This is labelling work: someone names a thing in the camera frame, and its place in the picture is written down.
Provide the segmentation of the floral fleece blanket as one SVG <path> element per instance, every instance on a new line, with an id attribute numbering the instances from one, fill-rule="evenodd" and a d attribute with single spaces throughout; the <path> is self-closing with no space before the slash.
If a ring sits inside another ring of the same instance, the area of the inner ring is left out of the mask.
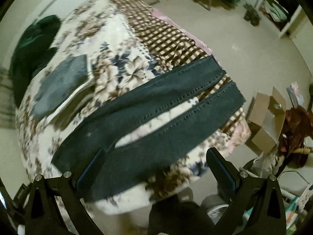
<path id="1" fill-rule="evenodd" d="M 140 0 L 89 0 L 62 21 L 53 37 L 50 50 L 57 52 L 28 83 L 16 115 L 22 163 L 30 181 L 37 174 L 46 178 L 60 176 L 51 164 L 52 156 L 67 136 L 99 107 L 175 67 L 212 55 L 206 44 Z M 228 81 L 231 78 L 226 74 L 212 90 L 148 121 L 116 146 L 152 133 Z M 69 94 L 60 101 L 52 101 L 48 97 L 51 83 L 53 89 L 69 90 Z M 52 107 L 38 108 L 42 98 L 51 100 Z M 227 157 L 249 134 L 241 107 L 225 125 L 172 164 L 170 171 L 165 172 L 165 182 L 152 177 L 148 183 L 139 183 L 91 206 L 108 215 L 146 207 L 200 179 L 207 171 L 204 164 L 207 147 L 215 146 Z"/>

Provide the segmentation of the open cardboard box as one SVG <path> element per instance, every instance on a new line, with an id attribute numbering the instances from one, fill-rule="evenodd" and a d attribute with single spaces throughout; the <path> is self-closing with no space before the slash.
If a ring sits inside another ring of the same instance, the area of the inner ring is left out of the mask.
<path id="1" fill-rule="evenodd" d="M 257 92 L 252 99 L 246 118 L 251 136 L 246 145 L 257 155 L 268 154 L 278 146 L 285 112 L 286 100 L 276 88 L 270 96 Z"/>

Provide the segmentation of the dark denim pants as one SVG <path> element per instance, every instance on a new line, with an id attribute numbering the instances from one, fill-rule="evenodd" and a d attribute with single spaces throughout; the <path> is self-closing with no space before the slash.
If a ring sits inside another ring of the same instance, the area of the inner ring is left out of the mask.
<path id="1" fill-rule="evenodd" d="M 117 142 L 148 121 L 213 88 L 226 72 L 212 56 L 157 76 L 103 105 L 80 123 L 52 158 L 78 176 L 88 201 L 104 200 L 147 180 L 224 126 L 245 102 L 227 82 L 188 111 L 125 146 Z"/>

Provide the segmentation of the folded dark grey garment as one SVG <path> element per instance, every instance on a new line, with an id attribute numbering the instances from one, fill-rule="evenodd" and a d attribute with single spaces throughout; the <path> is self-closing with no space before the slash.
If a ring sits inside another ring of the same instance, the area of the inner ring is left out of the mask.
<path id="1" fill-rule="evenodd" d="M 68 56 L 45 78 L 34 97 L 32 115 L 37 121 L 52 120 L 83 90 L 94 85 L 87 55 Z"/>

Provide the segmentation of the dark red cloth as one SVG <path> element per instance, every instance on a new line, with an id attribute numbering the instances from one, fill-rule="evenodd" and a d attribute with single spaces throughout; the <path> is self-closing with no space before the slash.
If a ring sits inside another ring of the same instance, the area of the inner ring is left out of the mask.
<path id="1" fill-rule="evenodd" d="M 287 165 L 302 168 L 306 164 L 309 154 L 296 153 L 304 148 L 306 137 L 312 138 L 312 113 L 301 106 L 287 110 L 278 146 L 278 153 L 285 157 Z"/>

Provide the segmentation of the brown checkered blanket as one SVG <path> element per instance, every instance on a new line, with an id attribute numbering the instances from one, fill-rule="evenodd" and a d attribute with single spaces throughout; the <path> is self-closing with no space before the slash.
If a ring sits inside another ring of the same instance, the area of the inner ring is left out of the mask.
<path id="1" fill-rule="evenodd" d="M 214 57 L 198 48 L 195 41 L 177 28 L 153 17 L 154 8 L 143 1 L 94 0 L 89 6 L 99 23 L 99 31 L 108 34 L 101 45 L 97 65 L 102 73 L 115 72 L 113 79 L 117 85 L 110 101 L 175 68 L 204 57 Z M 229 81 L 231 78 L 225 74 L 213 88 L 142 126 L 150 125 L 157 130 Z M 240 125 L 245 125 L 242 107 L 215 132 L 233 135 Z"/>

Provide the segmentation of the dark green clothes pile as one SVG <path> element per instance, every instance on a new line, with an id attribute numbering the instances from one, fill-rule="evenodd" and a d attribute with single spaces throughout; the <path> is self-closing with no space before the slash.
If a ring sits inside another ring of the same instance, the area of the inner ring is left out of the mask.
<path id="1" fill-rule="evenodd" d="M 60 26 L 60 18 L 50 15 L 29 25 L 20 37 L 9 70 L 16 107 L 20 107 L 34 76 L 44 69 L 56 54 L 57 48 L 51 47 L 51 44 Z"/>

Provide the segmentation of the white shelf unit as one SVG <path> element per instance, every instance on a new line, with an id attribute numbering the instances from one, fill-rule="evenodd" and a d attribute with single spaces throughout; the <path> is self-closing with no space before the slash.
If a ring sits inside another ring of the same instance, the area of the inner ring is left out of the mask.
<path id="1" fill-rule="evenodd" d="M 256 9 L 274 26 L 279 38 L 291 37 L 305 16 L 298 0 L 258 0 Z"/>

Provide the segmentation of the pink striped pillow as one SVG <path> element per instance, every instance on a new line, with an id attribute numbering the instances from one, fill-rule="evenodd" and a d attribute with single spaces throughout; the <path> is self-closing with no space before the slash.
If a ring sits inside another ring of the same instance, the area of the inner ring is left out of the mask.
<path id="1" fill-rule="evenodd" d="M 185 29 L 183 29 L 181 26 L 177 25 L 175 22 L 172 21 L 172 19 L 170 19 L 169 17 L 167 17 L 165 14 L 163 14 L 162 12 L 160 12 L 157 9 L 153 9 L 152 11 L 152 16 L 158 19 L 161 19 L 165 22 L 167 22 L 168 24 L 172 25 L 173 27 L 177 28 L 178 30 L 180 30 L 182 33 L 184 33 L 187 37 L 189 37 L 190 39 L 192 39 L 193 41 L 195 41 L 195 45 L 198 48 L 201 48 L 203 51 L 205 51 L 208 55 L 213 54 L 211 48 L 209 48 L 203 41 L 199 40 L 198 38 L 196 38 L 194 35 L 190 34 L 188 31 L 186 31 Z"/>

